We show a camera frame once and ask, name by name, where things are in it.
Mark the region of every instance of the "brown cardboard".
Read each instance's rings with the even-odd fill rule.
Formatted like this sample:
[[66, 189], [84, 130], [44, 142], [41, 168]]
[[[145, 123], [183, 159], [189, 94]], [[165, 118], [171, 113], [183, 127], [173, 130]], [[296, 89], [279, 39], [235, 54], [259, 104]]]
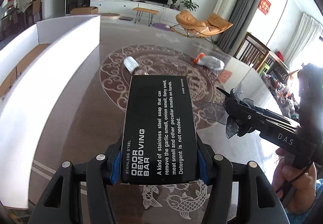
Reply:
[[98, 13], [99, 8], [95, 6], [74, 8], [71, 11], [71, 15], [97, 15]]
[[49, 45], [50, 44], [39, 44], [35, 46], [28, 54], [26, 54], [25, 57], [17, 64], [17, 75], [21, 75], [21, 73], [30, 65], [30, 63]]
[[14, 68], [0, 85], [0, 97], [7, 94], [7, 92], [9, 91], [10, 87], [14, 84], [16, 79], [17, 79], [17, 73], [16, 73], [16, 68]]

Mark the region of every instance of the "pile of clutter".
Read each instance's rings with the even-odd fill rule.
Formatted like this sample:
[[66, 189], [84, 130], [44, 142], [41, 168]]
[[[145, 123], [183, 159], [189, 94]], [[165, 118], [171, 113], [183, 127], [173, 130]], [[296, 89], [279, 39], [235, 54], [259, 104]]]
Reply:
[[261, 78], [275, 98], [282, 115], [298, 121], [299, 103], [290, 92], [290, 88], [264, 72], [261, 73]]

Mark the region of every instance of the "black box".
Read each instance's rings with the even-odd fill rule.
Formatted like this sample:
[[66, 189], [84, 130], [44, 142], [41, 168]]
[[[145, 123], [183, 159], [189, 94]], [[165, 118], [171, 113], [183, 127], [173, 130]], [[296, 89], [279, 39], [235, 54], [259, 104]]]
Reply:
[[198, 177], [195, 124], [186, 77], [132, 76], [120, 179], [130, 184], [165, 185]]

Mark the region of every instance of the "black cable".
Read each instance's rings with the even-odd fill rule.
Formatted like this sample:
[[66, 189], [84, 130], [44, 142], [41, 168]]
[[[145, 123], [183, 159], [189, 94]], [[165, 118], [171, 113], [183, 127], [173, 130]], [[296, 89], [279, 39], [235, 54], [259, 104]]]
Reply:
[[[297, 177], [293, 178], [291, 181], [288, 181], [288, 183], [292, 184], [293, 182], [295, 182], [296, 180], [298, 180], [302, 175], [304, 175], [309, 170], [309, 168], [311, 167], [312, 164], [313, 164], [313, 161], [311, 161], [311, 163], [303, 170], [303, 172], [301, 174], [299, 174]], [[280, 188], [276, 190], [276, 193], [278, 193], [279, 191], [282, 190], [283, 185], [284, 184], [282, 184], [280, 186]]]

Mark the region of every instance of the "silver screw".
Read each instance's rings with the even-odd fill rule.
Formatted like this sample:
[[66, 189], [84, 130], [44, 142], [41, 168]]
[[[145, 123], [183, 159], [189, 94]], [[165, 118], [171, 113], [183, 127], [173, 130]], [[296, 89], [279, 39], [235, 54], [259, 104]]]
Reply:
[[100, 154], [96, 156], [96, 160], [103, 160], [105, 159], [105, 155], [104, 154]]
[[221, 161], [221, 160], [223, 160], [223, 156], [220, 154], [217, 154], [217, 155], [214, 155], [214, 159], [217, 161]]
[[257, 163], [255, 161], [250, 161], [249, 166], [251, 166], [253, 168], [256, 168], [258, 165], [257, 165]]
[[71, 162], [65, 161], [63, 162], [62, 167], [69, 167], [70, 165], [71, 165]]

